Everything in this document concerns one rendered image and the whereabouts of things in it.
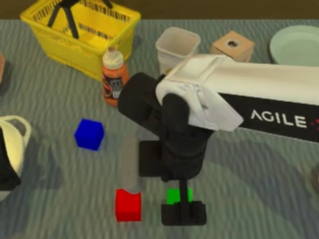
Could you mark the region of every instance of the basket handle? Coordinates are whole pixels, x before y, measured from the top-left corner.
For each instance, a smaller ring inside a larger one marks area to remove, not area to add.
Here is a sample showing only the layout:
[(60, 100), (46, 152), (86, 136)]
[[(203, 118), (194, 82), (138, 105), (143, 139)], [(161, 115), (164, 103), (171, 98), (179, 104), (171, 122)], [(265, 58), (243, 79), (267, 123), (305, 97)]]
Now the basket handle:
[[(71, 11), (71, 7), (73, 7), (79, 1), (80, 0), (62, 0), (60, 3), (55, 5), (55, 7), (53, 9), (53, 12), (52, 12), (52, 15), (51, 15), (51, 17), (49, 19), (49, 22), (48, 22), (48, 26), (49, 27), (53, 26), (53, 24), (55, 22), (55, 19), (56, 19), (57, 15), (58, 15), (60, 9), (62, 8), (64, 10), (66, 19), (67, 19), (67, 21), (69, 23), (69, 26), (70, 26), (70, 29), (71, 29), (71, 32), (72, 32), (72, 36), (74, 38), (76, 38), (76, 39), (79, 39), (79, 33), (78, 33), (77, 28), (76, 28), (74, 17), (73, 17), (72, 11)], [(109, 0), (103, 0), (103, 3), (109, 9), (113, 8), (113, 5), (110, 3)]]

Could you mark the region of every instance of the blue cube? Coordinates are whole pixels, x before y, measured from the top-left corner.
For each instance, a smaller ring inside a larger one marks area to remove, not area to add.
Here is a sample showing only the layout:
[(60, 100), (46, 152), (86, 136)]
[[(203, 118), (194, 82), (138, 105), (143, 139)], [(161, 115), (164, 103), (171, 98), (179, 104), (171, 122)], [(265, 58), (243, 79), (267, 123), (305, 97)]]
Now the blue cube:
[(104, 138), (103, 125), (101, 122), (82, 119), (74, 137), (78, 147), (98, 151)]

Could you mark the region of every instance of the basket rim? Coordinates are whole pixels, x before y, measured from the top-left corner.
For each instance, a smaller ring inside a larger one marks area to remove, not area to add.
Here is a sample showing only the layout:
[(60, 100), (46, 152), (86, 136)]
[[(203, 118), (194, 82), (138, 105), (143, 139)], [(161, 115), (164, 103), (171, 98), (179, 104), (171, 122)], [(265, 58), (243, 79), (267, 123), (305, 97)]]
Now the basket rim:
[(44, 5), (47, 5), (49, 1), (53, 1), (53, 0), (39, 0), (33, 5), (31, 5), (29, 8), (27, 8), (20, 14), (21, 20), (27, 23), (30, 27), (35, 27), (48, 34), (52, 34), (54, 36), (67, 39), (71, 43), (78, 45), (80, 47), (83, 47), (84, 49), (87, 49), (91, 52), (94, 52), (95, 54), (103, 54), (109, 46), (114, 46), (117, 42), (119, 42), (121, 38), (124, 37), (124, 35), (128, 31), (134, 28), (137, 25), (137, 23), (141, 20), (141, 14), (138, 11), (135, 11), (125, 6), (121, 6), (119, 4), (111, 2), (111, 4), (113, 5), (114, 11), (120, 10), (120, 12), (129, 12), (128, 15), (131, 16), (131, 21), (122, 29), (122, 31), (119, 34), (117, 34), (112, 40), (108, 41), (108, 44), (106, 44), (104, 47), (94, 47), (86, 42), (73, 38), (72, 36), (65, 35), (63, 34), (63, 32), (54, 30), (51, 27), (38, 23), (31, 18), (30, 12), (34, 12), (37, 9), (44, 7)]

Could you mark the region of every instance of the sauce bottle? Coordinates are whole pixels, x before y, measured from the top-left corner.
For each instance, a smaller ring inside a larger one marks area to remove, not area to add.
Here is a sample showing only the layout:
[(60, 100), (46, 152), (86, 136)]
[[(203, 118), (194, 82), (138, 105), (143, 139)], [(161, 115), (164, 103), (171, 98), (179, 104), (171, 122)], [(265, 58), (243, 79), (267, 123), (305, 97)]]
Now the sauce bottle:
[(103, 56), (103, 98), (106, 103), (117, 107), (123, 86), (129, 80), (129, 72), (121, 52), (109, 47)]

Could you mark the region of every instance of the green plate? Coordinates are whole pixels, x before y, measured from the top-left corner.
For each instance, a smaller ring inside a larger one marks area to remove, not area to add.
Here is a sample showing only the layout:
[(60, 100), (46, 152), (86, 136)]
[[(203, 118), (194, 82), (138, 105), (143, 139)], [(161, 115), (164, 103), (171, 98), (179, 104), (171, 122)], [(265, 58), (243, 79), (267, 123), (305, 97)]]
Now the green plate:
[(293, 66), (319, 66), (319, 28), (289, 26), (278, 31), (270, 42), (275, 63)]

